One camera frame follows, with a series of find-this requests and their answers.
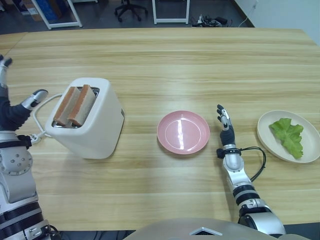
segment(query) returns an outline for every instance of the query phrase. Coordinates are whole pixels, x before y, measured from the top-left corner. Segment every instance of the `white toaster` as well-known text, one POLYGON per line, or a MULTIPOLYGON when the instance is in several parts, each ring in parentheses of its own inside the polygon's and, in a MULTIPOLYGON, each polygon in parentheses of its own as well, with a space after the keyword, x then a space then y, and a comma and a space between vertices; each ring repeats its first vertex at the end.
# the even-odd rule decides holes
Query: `white toaster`
POLYGON ((45 124, 46 132, 74 154, 85 159, 105 159, 115 150, 125 120, 124 110, 110 82, 103 78, 82 77, 64 91, 45 124), (90 85, 95 101, 80 127, 59 125, 54 116, 70 87, 90 85))

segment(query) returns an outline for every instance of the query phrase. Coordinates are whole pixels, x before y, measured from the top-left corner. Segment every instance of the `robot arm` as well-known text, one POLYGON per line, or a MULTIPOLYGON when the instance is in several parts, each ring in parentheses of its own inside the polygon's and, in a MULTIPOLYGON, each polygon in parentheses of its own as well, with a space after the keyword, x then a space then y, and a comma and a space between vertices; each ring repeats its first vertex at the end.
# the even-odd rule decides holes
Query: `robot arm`
POLYGON ((227 183, 238 205, 238 223, 271 236, 286 234, 282 222, 260 198, 245 172, 245 162, 241 157, 241 150, 236 148, 235 132, 227 110, 221 105, 217 108, 218 120, 222 126, 220 139, 223 145, 223 149, 217 150, 217 155, 223 158, 227 183))
POLYGON ((11 106, 6 81, 11 63, 11 58, 0 55, 0 239, 59 240, 38 204, 31 173, 33 158, 27 150, 30 137, 15 134, 48 92, 37 90, 22 103, 11 106))

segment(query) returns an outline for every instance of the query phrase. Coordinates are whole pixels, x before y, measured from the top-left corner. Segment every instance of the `lettuce leaf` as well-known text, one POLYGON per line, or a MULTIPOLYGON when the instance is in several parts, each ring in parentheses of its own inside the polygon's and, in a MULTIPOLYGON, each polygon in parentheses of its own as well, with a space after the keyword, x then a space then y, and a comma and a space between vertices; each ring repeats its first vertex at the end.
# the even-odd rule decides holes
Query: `lettuce leaf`
POLYGON ((280 120, 269 125, 276 138, 281 141, 282 146, 295 158, 303 156, 300 133, 304 127, 297 124, 291 125, 291 118, 280 118, 280 120))

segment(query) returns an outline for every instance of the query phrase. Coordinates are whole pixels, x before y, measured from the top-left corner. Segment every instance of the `bread slice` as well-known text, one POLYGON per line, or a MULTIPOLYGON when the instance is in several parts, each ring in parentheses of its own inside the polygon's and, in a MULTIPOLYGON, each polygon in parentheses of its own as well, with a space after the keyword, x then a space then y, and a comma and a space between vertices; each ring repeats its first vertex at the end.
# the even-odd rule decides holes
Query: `bread slice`
POLYGON ((70 87, 56 111, 53 120, 61 126, 65 126, 69 122, 68 116, 76 105, 79 96, 80 90, 75 86, 70 87))
POLYGON ((87 84, 83 85, 80 96, 68 116, 68 119, 76 126, 81 127, 85 123, 95 100, 96 95, 91 87, 87 84))

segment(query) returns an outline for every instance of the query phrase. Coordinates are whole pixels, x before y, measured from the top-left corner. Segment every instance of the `white wall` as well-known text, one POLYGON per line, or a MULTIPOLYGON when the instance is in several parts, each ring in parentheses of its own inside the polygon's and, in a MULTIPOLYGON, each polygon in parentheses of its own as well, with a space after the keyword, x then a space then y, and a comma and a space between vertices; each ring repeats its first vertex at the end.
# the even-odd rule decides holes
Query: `white wall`
POLYGON ((320 0, 235 0, 256 28, 302 29, 320 45, 320 0))

